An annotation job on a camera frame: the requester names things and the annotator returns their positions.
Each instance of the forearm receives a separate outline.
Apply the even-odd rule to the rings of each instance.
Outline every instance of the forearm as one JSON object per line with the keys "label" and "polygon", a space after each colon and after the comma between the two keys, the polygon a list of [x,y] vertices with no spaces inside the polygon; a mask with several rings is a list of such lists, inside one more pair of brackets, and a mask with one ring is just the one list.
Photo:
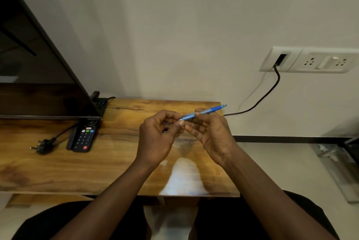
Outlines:
{"label": "forearm", "polygon": [[334,239],[240,147],[230,152],[223,168],[271,239]]}
{"label": "forearm", "polygon": [[109,239],[152,171],[133,163],[52,239]]}

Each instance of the wooden desk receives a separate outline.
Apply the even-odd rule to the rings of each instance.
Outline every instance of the wooden desk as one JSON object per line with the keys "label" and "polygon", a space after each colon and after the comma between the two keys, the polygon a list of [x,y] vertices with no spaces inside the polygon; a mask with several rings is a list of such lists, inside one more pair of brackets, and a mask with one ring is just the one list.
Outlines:
{"label": "wooden desk", "polygon": [[[136,156],[139,125],[167,109],[187,114],[219,102],[113,99],[88,153],[66,150],[69,134],[48,155],[29,147],[49,139],[71,121],[0,120],[0,191],[12,193],[99,194],[121,175]],[[235,185],[200,142],[187,134],[151,174],[140,195],[239,196]]]}

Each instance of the person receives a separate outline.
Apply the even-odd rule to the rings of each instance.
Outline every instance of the person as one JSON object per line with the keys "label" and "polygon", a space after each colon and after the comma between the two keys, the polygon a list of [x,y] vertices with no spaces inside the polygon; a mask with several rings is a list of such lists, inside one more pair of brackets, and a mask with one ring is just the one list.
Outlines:
{"label": "person", "polygon": [[192,121],[179,121],[181,114],[167,110],[144,120],[137,156],[117,180],[93,201],[60,204],[26,220],[13,240],[150,239],[136,196],[184,130],[203,144],[240,192],[240,198],[201,201],[189,239],[339,239],[320,207],[283,191],[237,145],[227,120],[202,110]]}

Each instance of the hand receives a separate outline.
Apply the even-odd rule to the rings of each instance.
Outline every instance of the hand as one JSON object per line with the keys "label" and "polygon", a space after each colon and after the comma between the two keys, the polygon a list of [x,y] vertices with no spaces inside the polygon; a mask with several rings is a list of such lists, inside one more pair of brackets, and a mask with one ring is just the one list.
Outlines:
{"label": "hand", "polygon": [[182,115],[175,111],[162,110],[145,119],[140,125],[140,138],[134,162],[155,170],[167,157],[174,138],[184,132],[182,127],[185,121],[178,121],[181,118]]}
{"label": "hand", "polygon": [[196,109],[196,117],[186,121],[184,129],[196,137],[212,160],[223,167],[233,148],[238,147],[229,129],[227,120],[218,113],[200,114],[205,109]]}

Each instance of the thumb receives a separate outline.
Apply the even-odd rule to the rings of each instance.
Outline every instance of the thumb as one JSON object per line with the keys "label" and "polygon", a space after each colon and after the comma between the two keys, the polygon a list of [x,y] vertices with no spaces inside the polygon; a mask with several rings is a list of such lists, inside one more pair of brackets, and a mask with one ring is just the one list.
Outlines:
{"label": "thumb", "polygon": [[171,136],[171,138],[174,140],[174,137],[179,132],[179,130],[185,125],[185,123],[186,122],[184,120],[177,121],[167,130],[167,132],[164,135]]}
{"label": "thumb", "polygon": [[205,122],[207,125],[210,125],[211,117],[209,116],[209,114],[201,114],[197,111],[197,112],[195,112],[195,117],[197,119]]}

